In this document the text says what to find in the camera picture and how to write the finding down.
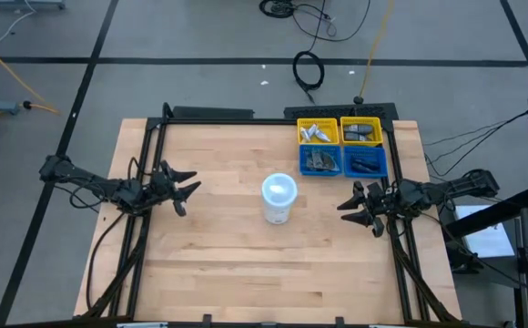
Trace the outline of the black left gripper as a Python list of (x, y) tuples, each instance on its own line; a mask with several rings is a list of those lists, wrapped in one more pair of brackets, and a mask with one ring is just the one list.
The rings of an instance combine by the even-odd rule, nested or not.
[(180, 188), (176, 184), (196, 175), (196, 171), (176, 171), (165, 160), (161, 160), (158, 171), (151, 176), (150, 184), (153, 192), (162, 200), (173, 201), (175, 212), (178, 216), (185, 216), (187, 211), (184, 202), (200, 186), (200, 182), (196, 181)]

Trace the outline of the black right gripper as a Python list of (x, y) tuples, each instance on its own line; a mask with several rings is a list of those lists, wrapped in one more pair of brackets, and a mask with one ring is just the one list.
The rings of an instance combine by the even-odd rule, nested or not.
[(387, 194), (378, 182), (371, 183), (367, 189), (364, 189), (360, 181), (355, 181), (353, 188), (355, 194), (339, 205), (337, 210), (356, 210), (360, 205), (363, 206), (363, 209), (359, 212), (342, 215), (340, 218), (371, 227), (373, 236), (380, 237), (385, 230), (385, 225), (379, 216), (394, 212), (395, 198), (393, 194)]

